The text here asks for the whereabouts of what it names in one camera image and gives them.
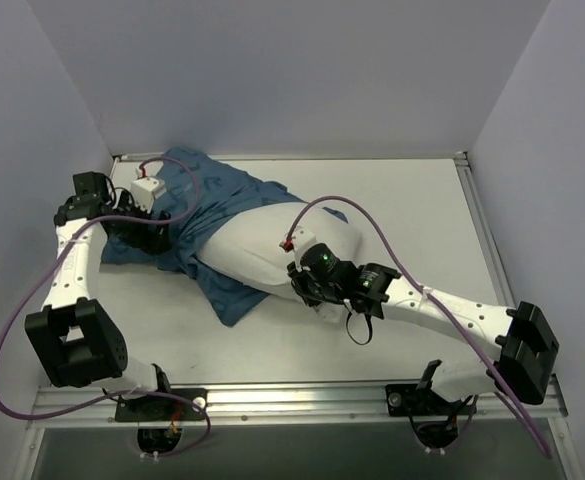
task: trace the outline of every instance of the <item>white cushion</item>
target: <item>white cushion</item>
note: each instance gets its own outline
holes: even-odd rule
[[[200,261],[245,285],[279,297],[301,301],[292,289],[287,265],[294,253],[279,246],[305,203],[279,203],[247,210],[221,227],[199,250]],[[342,260],[354,261],[361,232],[320,206],[301,222],[318,242],[325,243]]]

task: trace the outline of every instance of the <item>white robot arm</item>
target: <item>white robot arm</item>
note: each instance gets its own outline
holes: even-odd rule
[[[157,254],[170,248],[167,228],[106,221],[93,224],[75,238],[79,229],[97,217],[149,219],[154,200],[165,192],[164,183],[154,177],[140,178],[117,201],[103,174],[82,173],[73,180],[76,195],[54,217],[57,256],[68,242],[74,245],[56,271],[41,311],[27,315],[26,334],[57,387],[165,391],[169,388],[165,374],[156,365],[128,355],[123,335],[99,304],[97,294],[101,254],[109,236]],[[168,217],[162,212],[160,218]]]
[[[559,344],[538,307],[526,302],[521,302],[518,309],[485,305],[426,286],[421,286],[422,294],[394,269],[373,263],[357,267],[341,261],[302,227],[297,227],[292,240],[284,240],[281,246],[294,250],[288,276],[306,305],[342,304],[351,314],[365,315],[370,329],[371,317],[377,317],[413,323],[460,339],[457,328],[428,298],[431,294],[455,315],[521,402],[543,402]],[[425,369],[416,390],[421,390],[419,402],[453,403],[496,392],[499,386],[478,357],[463,362],[435,359]]]

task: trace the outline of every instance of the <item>screw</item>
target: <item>screw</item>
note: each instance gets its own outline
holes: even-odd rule
[[[192,403],[194,403],[199,408],[205,408],[207,405],[207,402],[203,397],[196,397],[194,400],[192,400]]]
[[[395,408],[401,405],[401,394],[393,392],[388,395],[388,405]]]

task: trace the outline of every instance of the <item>black cable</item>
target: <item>black cable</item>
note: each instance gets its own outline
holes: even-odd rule
[[[116,187],[116,188],[114,189],[114,192],[115,192],[114,196],[115,196],[115,197],[116,197],[116,191],[117,191],[117,190],[121,190],[121,191],[123,191],[123,192],[127,193],[127,194],[128,194],[128,196],[130,197],[130,199],[132,200],[132,204],[134,204],[134,197],[132,196],[132,193],[131,193],[131,192],[130,192],[130,191],[127,189],[127,188],[124,188],[124,187]],[[114,205],[115,207],[117,207],[117,206],[118,206],[118,204],[119,204],[119,201],[120,201],[120,200],[121,200],[120,198],[117,198],[117,200],[116,200],[116,204]]]
[[[110,394],[105,388],[102,388],[101,391],[103,392],[103,395],[109,395]],[[112,400],[117,405],[119,403],[121,403],[121,397],[120,396],[119,396],[118,399],[117,398],[114,398],[114,397],[108,397],[108,400]]]
[[[448,429],[452,422],[456,420],[458,414],[467,407],[470,401],[474,397],[471,395],[461,402],[449,415],[448,418],[442,422],[427,422],[426,425],[420,426],[414,421],[414,417],[408,413],[408,419],[410,420],[410,426],[416,438],[426,447],[430,448],[442,448],[445,446],[444,435],[447,435]]]
[[[348,312],[348,317],[345,319],[345,331],[348,333],[348,337],[350,337],[350,340],[352,340],[357,345],[360,345],[361,347],[370,343],[372,341],[372,336],[374,335],[374,329],[372,328],[372,316],[365,315],[365,323],[368,325],[368,339],[365,342],[359,342],[352,336],[352,333],[350,332],[351,319],[352,312]]]

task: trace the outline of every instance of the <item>white table surface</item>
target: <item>white table surface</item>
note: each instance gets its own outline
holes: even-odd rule
[[[337,194],[359,202],[380,223],[417,279],[456,295],[496,303],[452,160],[229,163],[264,180],[277,180],[308,201]],[[114,183],[128,186],[137,165],[118,163]],[[362,230],[359,263],[391,264],[360,214],[348,205],[329,205],[345,212]],[[378,319],[374,340],[360,347],[349,340],[343,325],[317,321],[303,305],[274,297],[227,328],[194,281],[150,265],[102,265],[99,292],[130,354],[159,364],[172,383],[414,379],[432,359],[474,355],[456,340]],[[365,335],[364,322],[352,324],[355,335]]]

